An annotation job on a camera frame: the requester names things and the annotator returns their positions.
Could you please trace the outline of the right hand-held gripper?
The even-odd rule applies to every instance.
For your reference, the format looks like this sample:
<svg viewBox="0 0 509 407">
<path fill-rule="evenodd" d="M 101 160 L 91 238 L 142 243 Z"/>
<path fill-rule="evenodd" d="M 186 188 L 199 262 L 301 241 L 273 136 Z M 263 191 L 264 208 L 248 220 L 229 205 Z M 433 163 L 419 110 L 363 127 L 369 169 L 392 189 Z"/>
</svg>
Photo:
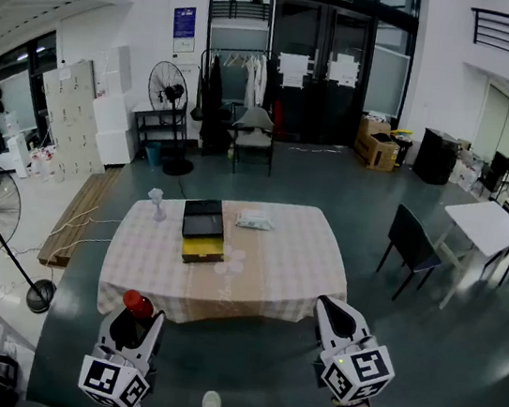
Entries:
<svg viewBox="0 0 509 407">
<path fill-rule="evenodd" d="M 374 339 L 358 341 L 369 336 L 366 319 L 346 301 L 321 295 L 315 309 L 317 340 L 323 351 L 320 375 L 337 404 L 354 405 L 380 392 L 395 378 L 395 371 L 385 345 Z M 331 349 L 332 340 L 349 342 L 341 351 Z"/>
</svg>

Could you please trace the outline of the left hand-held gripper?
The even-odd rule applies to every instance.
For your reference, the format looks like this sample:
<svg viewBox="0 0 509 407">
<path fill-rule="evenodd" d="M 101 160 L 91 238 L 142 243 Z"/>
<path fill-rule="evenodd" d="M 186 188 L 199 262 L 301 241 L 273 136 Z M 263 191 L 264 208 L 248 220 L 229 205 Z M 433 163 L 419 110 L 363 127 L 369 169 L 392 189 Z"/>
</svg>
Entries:
<svg viewBox="0 0 509 407">
<path fill-rule="evenodd" d="M 149 374 L 158 355 L 166 314 L 159 311 L 151 320 L 141 345 L 127 356 L 115 349 L 129 347 L 132 316 L 120 307 L 108 314 L 98 331 L 98 343 L 82 362 L 78 387 L 103 407 L 141 407 L 151 392 Z"/>
</svg>

